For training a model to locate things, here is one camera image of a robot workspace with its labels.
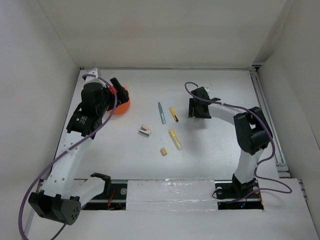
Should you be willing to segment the yellow black utility knife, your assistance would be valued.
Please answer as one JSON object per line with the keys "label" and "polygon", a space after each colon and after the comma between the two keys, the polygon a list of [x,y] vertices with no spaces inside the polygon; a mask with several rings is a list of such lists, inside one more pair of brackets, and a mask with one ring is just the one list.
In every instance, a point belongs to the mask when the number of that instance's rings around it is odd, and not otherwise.
{"label": "yellow black utility knife", "polygon": [[174,120],[175,120],[176,122],[178,122],[179,119],[178,119],[177,114],[176,114],[176,112],[174,111],[174,109],[173,109],[172,107],[170,107],[169,110],[170,110],[170,113],[171,113],[172,117],[174,118]]}

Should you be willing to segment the thick yellow highlighter marker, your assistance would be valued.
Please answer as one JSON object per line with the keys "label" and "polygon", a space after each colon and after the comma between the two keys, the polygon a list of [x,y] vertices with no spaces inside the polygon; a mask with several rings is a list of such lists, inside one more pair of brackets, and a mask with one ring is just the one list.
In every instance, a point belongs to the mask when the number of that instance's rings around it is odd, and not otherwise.
{"label": "thick yellow highlighter marker", "polygon": [[175,133],[175,131],[173,129],[170,129],[168,131],[168,133],[169,133],[175,147],[177,148],[178,151],[180,151],[182,149],[182,145],[177,137],[177,134]]}

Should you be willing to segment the small tan eraser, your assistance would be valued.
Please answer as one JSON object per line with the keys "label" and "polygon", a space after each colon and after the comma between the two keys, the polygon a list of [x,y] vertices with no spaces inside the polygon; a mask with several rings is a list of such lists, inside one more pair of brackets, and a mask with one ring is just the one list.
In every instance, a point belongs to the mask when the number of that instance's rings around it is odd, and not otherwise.
{"label": "small tan eraser", "polygon": [[160,152],[161,152],[162,156],[165,156],[168,154],[165,148],[161,148]]}

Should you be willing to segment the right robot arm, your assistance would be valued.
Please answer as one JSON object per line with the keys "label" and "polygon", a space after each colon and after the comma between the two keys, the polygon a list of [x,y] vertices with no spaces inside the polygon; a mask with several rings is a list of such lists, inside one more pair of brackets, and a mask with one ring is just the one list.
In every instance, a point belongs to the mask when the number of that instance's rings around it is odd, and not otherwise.
{"label": "right robot arm", "polygon": [[257,188],[255,171],[260,157],[273,140],[270,127],[260,107],[247,109],[221,102],[220,98],[210,98],[206,89],[197,87],[187,91],[189,99],[188,116],[196,119],[211,119],[209,106],[213,104],[213,117],[228,122],[235,127],[236,139],[241,148],[237,169],[230,183],[215,185],[212,194],[217,199],[240,199]]}

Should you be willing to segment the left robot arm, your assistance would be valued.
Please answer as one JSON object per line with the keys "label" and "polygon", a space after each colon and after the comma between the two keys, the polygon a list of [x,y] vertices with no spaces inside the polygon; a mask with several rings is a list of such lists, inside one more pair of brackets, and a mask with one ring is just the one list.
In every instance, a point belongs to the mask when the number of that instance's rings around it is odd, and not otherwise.
{"label": "left robot arm", "polygon": [[107,123],[106,112],[113,115],[116,108],[127,103],[128,91],[113,77],[110,82],[100,76],[85,74],[81,102],[66,127],[62,156],[51,167],[41,190],[32,192],[28,203],[44,219],[72,225],[91,199],[107,198],[112,191],[111,177],[94,172],[84,183],[75,186],[79,165],[97,132]]}

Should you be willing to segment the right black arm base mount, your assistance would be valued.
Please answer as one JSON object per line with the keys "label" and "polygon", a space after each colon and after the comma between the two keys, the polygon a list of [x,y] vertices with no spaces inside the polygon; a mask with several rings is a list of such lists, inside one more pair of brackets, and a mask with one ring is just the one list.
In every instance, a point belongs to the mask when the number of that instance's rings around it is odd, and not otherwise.
{"label": "right black arm base mount", "polygon": [[263,210],[263,201],[255,179],[247,185],[237,184],[232,180],[216,181],[212,197],[217,200],[218,210]]}

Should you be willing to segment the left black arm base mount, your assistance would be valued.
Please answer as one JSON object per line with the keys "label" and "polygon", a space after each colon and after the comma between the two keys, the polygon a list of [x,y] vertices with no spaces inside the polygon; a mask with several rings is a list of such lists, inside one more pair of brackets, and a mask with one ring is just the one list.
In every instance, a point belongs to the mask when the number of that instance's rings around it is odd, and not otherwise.
{"label": "left black arm base mount", "polygon": [[91,199],[82,209],[85,211],[124,211],[126,210],[128,180],[112,179],[110,190]]}

